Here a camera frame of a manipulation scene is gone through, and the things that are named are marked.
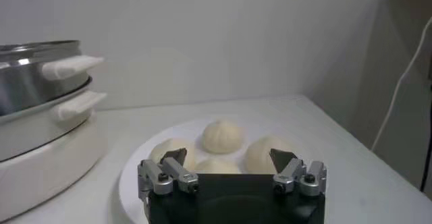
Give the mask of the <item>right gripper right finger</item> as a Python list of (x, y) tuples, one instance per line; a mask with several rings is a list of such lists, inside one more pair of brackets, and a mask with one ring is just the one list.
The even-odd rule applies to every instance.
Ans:
[(276, 174), (273, 176), (275, 194), (289, 194), (296, 188), (303, 196), (325, 194), (327, 168), (321, 161), (313, 161), (309, 168), (294, 153), (272, 148), (269, 152)]

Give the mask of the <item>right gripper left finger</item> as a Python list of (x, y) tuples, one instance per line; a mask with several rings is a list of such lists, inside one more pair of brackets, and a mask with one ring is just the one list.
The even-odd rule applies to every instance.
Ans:
[(174, 181), (180, 191), (196, 194), (198, 175), (183, 167), (187, 152), (186, 148), (167, 151), (158, 163), (142, 160), (137, 166), (139, 199), (147, 200), (151, 192), (158, 196), (171, 194)]

